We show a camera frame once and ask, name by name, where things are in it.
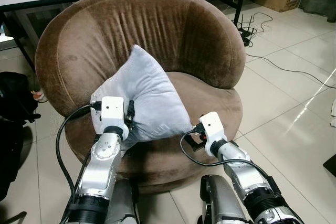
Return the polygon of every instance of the velvet upholstery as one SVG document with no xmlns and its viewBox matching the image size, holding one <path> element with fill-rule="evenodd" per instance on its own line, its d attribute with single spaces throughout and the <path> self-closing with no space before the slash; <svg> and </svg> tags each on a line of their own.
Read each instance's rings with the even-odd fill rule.
<svg viewBox="0 0 336 224">
<path fill-rule="evenodd" d="M 217 111 L 233 139 L 242 119 L 233 87 L 244 68 L 244 45 L 232 22 L 204 0 L 81 0 L 71 5 L 47 26 L 36 52 L 37 77 L 51 105 L 68 116 L 88 104 L 134 44 L 169 72 L 193 124 L 201 114 Z M 94 135 L 90 115 L 66 126 L 67 141 L 81 161 Z M 183 155 L 179 139 L 137 144 L 123 158 L 119 176 L 135 178 L 143 193 L 198 177 L 205 169 Z M 214 161 L 202 150 L 193 156 Z"/>
</svg>

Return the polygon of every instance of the chair backrest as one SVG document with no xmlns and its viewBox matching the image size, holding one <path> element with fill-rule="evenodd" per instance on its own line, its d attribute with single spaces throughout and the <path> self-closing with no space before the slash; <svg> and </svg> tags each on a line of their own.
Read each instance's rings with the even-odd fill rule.
<svg viewBox="0 0 336 224">
<path fill-rule="evenodd" d="M 54 108 L 67 116 L 127 60 L 134 44 L 165 71 L 218 88 L 239 80 L 245 51 L 237 29 L 204 0 L 81 0 L 41 36 L 36 71 Z"/>
</svg>

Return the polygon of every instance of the gray pillow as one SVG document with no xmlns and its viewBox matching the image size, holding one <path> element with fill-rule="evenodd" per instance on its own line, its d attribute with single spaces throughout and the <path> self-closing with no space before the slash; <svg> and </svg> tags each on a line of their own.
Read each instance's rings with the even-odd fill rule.
<svg viewBox="0 0 336 224">
<path fill-rule="evenodd" d="M 122 154 L 137 142 L 158 140 L 192 129 L 189 115 L 160 64 L 144 49 L 134 45 L 130 58 L 91 96 L 101 101 L 104 96 L 124 98 L 124 110 L 134 100 L 134 129 L 123 141 Z M 100 112 L 92 111 L 97 134 L 103 132 Z"/>
</svg>

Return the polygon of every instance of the round chair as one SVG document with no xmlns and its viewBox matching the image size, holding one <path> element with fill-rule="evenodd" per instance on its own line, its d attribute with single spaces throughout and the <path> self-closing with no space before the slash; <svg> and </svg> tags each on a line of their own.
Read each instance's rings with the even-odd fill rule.
<svg viewBox="0 0 336 224">
<path fill-rule="evenodd" d="M 243 72 L 245 49 L 232 22 L 204 0 L 80 0 L 65 9 L 47 26 L 36 52 L 37 77 L 51 105 L 68 116 L 88 104 L 134 44 L 167 72 L 193 124 L 217 111 L 228 139 L 234 138 L 242 104 L 233 87 Z M 66 125 L 67 141 L 81 162 L 94 137 L 90 114 Z M 135 179 L 145 194 L 199 178 L 206 168 L 183 155 L 180 137 L 136 144 L 122 159 L 119 176 Z M 214 161 L 204 150 L 186 148 L 199 161 Z"/>
</svg>

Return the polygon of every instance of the tiled floor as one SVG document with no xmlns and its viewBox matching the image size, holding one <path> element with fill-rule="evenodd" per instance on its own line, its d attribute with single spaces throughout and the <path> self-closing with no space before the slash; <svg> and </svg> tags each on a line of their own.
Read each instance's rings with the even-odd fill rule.
<svg viewBox="0 0 336 224">
<path fill-rule="evenodd" d="M 277 13 L 254 3 L 243 7 L 245 21 L 263 12 L 274 18 L 254 39 L 248 54 L 264 56 L 283 68 L 309 72 L 330 86 L 336 84 L 335 24 L 299 9 Z M 232 10 L 226 14 L 232 18 Z M 267 17 L 258 14 L 257 30 Z M 335 128 L 329 126 L 335 91 L 303 74 L 285 72 L 263 59 L 247 56 L 236 89 L 244 116 L 236 136 L 266 172 L 273 175 L 289 205 L 306 224 L 336 223 L 336 178 L 322 164 L 336 153 Z M 17 48 L 0 52 L 0 71 L 34 75 Z M 0 202 L 3 218 L 27 211 L 24 224 L 58 223 L 69 196 L 56 161 L 55 135 L 62 117 L 49 103 L 40 104 L 42 118 L 29 124 L 31 138 L 24 146 L 26 159 L 18 177 Z M 73 178 L 80 163 L 64 137 L 62 154 Z M 213 173 L 224 175 L 221 167 Z M 145 224 L 194 224 L 202 212 L 200 181 L 169 193 L 140 199 Z"/>
</svg>

